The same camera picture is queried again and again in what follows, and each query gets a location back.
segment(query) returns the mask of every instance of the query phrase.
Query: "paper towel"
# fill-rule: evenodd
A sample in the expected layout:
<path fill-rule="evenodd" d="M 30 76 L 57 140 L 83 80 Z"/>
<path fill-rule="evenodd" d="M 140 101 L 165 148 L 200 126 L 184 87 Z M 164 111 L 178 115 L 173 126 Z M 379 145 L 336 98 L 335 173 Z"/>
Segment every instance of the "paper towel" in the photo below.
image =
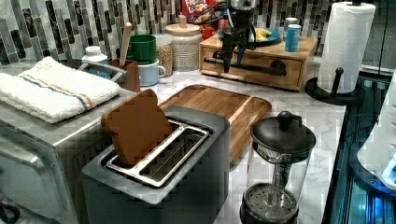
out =
<path fill-rule="evenodd" d="M 375 13 L 375 6 L 351 2 L 332 4 L 329 28 L 318 74 L 318 86 L 332 92 L 335 70 L 344 69 L 337 93 L 355 90 L 361 61 Z"/>

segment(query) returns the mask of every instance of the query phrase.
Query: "white towel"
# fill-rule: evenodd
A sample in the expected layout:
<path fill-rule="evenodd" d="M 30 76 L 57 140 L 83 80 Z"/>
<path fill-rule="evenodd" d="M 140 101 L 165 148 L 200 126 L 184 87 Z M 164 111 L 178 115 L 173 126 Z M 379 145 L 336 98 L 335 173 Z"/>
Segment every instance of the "white towel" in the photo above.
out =
<path fill-rule="evenodd" d="M 0 100 L 55 123 L 88 111 L 120 92 L 110 80 L 46 57 L 18 76 L 0 74 Z"/>

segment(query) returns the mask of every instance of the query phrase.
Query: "green mug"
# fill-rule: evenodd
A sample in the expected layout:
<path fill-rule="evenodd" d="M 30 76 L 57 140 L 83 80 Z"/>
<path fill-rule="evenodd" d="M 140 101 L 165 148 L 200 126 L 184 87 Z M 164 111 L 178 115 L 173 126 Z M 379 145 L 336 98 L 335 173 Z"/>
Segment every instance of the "green mug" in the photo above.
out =
<path fill-rule="evenodd" d="M 157 59 L 155 36 L 132 35 L 126 58 L 137 61 L 138 64 L 154 63 Z"/>

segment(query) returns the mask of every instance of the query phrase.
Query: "backsplash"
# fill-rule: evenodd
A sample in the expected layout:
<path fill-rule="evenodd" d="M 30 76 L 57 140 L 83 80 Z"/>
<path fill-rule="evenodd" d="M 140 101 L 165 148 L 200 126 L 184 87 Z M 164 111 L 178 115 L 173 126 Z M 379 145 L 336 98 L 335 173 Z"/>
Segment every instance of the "backsplash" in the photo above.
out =
<path fill-rule="evenodd" d="M 260 0 L 254 25 L 283 31 L 287 17 L 299 18 L 302 35 L 323 48 L 330 16 L 328 0 Z M 134 33 L 164 33 L 177 22 L 179 0 L 3 0 L 0 4 L 0 64 L 23 60 L 81 58 L 90 45 L 116 58 L 123 24 Z"/>

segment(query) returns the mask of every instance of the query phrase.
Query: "countertop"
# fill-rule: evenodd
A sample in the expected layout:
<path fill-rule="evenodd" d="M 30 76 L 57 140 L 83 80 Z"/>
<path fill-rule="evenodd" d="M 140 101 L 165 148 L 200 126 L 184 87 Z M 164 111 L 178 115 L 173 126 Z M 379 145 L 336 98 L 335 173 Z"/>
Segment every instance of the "countertop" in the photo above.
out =
<path fill-rule="evenodd" d="M 308 77 L 313 77 L 318 72 L 319 61 L 319 58 L 314 60 L 313 72 L 308 74 Z M 18 63 L 3 67 L 0 72 L 16 75 L 30 66 L 32 63 Z M 303 124 L 315 134 L 317 144 L 312 150 L 299 201 L 298 221 L 300 224 L 320 223 L 329 192 L 346 107 L 319 102 L 308 96 L 304 89 L 299 92 L 283 91 L 256 84 L 204 76 L 198 71 L 174 72 L 171 77 L 161 78 L 157 85 L 149 88 L 157 93 L 160 103 L 183 88 L 194 84 L 240 92 L 268 100 L 273 106 L 271 116 L 276 116 L 282 110 L 289 110 L 303 118 Z M 241 223 L 239 207 L 247 186 L 247 167 L 248 147 L 237 163 L 231 167 L 229 195 L 216 218 L 216 224 Z"/>

